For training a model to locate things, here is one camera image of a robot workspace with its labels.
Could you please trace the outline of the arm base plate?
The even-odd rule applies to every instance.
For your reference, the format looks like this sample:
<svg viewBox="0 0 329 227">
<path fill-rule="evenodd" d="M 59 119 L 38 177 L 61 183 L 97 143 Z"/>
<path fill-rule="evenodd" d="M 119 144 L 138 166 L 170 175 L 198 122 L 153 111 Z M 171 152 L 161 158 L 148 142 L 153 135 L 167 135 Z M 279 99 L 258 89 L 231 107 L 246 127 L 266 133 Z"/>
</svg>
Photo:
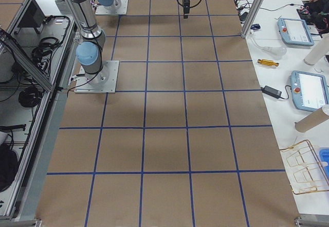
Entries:
<svg viewBox="0 0 329 227">
<path fill-rule="evenodd" d="M 126 15 L 129 0 L 98 0 L 96 15 Z"/>
<path fill-rule="evenodd" d="M 77 87 L 74 92 L 77 94 L 102 94 L 115 93 L 119 71 L 119 61 L 103 61 L 103 69 L 89 83 L 92 75 L 82 76 L 77 79 Z"/>
</svg>

